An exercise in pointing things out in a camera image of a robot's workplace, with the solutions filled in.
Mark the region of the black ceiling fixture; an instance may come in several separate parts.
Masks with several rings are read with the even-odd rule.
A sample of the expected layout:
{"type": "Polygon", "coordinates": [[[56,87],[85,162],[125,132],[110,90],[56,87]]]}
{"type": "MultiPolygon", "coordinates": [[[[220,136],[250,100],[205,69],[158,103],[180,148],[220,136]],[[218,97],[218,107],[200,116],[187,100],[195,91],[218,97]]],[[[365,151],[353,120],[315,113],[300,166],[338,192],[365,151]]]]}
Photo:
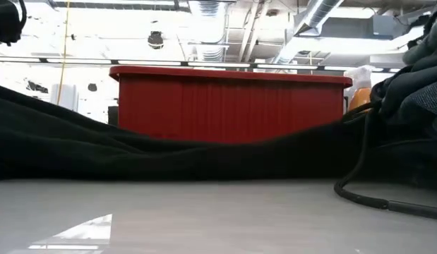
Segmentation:
{"type": "Polygon", "coordinates": [[[153,49],[161,49],[164,46],[161,31],[151,31],[148,36],[148,45],[153,49]]]}

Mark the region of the red plastic laundry bin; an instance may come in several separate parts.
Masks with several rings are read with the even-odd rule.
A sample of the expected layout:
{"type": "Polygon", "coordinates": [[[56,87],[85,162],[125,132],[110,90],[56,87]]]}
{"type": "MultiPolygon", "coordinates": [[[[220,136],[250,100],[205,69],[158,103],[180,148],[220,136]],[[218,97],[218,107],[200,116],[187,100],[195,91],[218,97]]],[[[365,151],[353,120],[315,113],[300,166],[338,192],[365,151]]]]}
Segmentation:
{"type": "Polygon", "coordinates": [[[332,75],[113,66],[120,128],[154,138],[250,143],[340,119],[352,80],[332,75]]]}

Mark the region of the dark blue denim jeans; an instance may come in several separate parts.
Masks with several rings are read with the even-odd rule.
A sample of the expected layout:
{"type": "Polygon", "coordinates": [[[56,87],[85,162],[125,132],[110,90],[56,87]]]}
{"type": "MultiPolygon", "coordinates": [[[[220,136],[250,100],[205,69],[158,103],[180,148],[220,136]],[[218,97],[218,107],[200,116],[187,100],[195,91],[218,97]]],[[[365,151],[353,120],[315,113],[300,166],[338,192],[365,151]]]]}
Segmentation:
{"type": "Polygon", "coordinates": [[[368,145],[357,176],[437,190],[437,138],[368,145]]]}

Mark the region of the ribbed silver air duct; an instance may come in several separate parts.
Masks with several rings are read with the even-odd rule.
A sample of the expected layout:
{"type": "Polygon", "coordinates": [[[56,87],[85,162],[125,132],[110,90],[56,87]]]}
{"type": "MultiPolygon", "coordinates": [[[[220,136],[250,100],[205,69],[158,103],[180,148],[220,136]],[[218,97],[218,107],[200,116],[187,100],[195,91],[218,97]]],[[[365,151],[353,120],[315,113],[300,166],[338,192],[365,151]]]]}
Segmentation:
{"type": "Polygon", "coordinates": [[[224,59],[225,25],[228,4],[221,1],[188,1],[193,15],[194,34],[199,61],[221,62],[224,59]]]}

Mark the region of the orange spray bottle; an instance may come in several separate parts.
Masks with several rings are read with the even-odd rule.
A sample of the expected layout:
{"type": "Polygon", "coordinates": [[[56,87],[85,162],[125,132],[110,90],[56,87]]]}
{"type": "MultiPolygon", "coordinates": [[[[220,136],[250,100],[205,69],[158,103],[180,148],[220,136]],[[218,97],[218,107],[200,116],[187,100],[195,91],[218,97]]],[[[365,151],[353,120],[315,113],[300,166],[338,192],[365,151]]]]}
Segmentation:
{"type": "Polygon", "coordinates": [[[344,91],[344,96],[347,99],[347,111],[370,102],[371,74],[373,70],[373,66],[365,65],[343,73],[344,77],[352,79],[352,86],[344,91]]]}

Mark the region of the black monitor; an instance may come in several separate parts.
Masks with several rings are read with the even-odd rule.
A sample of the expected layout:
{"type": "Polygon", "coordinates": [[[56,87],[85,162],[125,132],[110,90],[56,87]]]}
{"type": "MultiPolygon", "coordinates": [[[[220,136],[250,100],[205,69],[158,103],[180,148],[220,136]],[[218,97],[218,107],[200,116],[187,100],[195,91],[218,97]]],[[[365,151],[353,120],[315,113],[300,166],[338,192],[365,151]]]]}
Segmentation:
{"type": "Polygon", "coordinates": [[[119,107],[109,106],[107,110],[108,124],[112,126],[119,125],[119,107]]]}

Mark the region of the black knit garment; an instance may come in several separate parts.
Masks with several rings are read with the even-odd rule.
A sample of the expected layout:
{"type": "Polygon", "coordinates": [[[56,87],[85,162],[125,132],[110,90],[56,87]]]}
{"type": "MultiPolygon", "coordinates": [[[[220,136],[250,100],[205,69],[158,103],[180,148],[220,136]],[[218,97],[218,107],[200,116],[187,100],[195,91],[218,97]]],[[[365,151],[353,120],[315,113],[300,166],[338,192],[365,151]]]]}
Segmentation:
{"type": "Polygon", "coordinates": [[[361,151],[364,120],[261,143],[162,140],[0,86],[0,179],[218,181],[339,177],[361,151]]]}

